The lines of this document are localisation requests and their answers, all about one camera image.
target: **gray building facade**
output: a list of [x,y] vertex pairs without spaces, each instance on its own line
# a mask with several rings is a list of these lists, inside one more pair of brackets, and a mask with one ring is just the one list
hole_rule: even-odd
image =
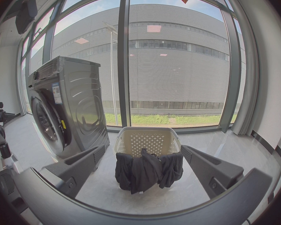
[[[113,112],[111,33],[119,8],[105,10],[68,26],[53,37],[52,56],[81,58],[101,64],[104,110]],[[245,82],[244,43],[242,80]],[[225,24],[203,13],[170,5],[138,4],[129,10],[129,93],[132,114],[221,114],[228,90],[230,60]],[[42,48],[31,58],[30,71],[41,66]],[[114,87],[120,113],[117,43],[113,42]]]

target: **grass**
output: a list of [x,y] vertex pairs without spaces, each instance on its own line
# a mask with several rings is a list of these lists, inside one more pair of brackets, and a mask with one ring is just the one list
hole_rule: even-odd
[[[106,122],[107,124],[114,124],[116,122],[115,116],[113,113],[106,113]],[[199,124],[199,123],[219,123],[221,116],[220,115],[201,115],[201,116],[177,116],[177,115],[131,115],[131,123],[133,124]],[[232,121],[236,119],[236,114],[233,115]],[[121,125],[121,114],[118,114],[118,122]]]

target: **yellow sticker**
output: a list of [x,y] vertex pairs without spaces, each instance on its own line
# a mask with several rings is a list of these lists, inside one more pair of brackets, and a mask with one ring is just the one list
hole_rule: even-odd
[[63,125],[64,129],[67,129],[66,125],[65,125],[65,122],[63,120],[61,120],[61,124]]

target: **red triangle sign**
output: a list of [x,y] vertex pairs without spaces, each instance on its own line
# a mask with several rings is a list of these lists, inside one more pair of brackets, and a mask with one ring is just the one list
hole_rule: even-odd
[[184,4],[186,4],[188,0],[181,0],[181,1],[184,2]]

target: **black clothing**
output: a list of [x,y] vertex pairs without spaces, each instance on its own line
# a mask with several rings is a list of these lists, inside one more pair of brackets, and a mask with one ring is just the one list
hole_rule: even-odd
[[183,173],[183,156],[181,152],[172,153],[168,155],[162,155],[159,157],[162,164],[163,177],[158,181],[159,187],[169,188],[174,181],[178,181],[182,177]]
[[133,158],[129,154],[116,154],[116,180],[120,188],[131,194],[146,191],[155,183],[160,188],[170,187],[183,173],[181,152],[157,157],[143,148],[142,156]]
[[129,154],[116,153],[116,181],[123,190],[131,189],[132,161],[133,157]]
[[141,150],[141,155],[141,157],[133,159],[131,194],[148,190],[162,178],[160,160],[147,153],[147,148]]

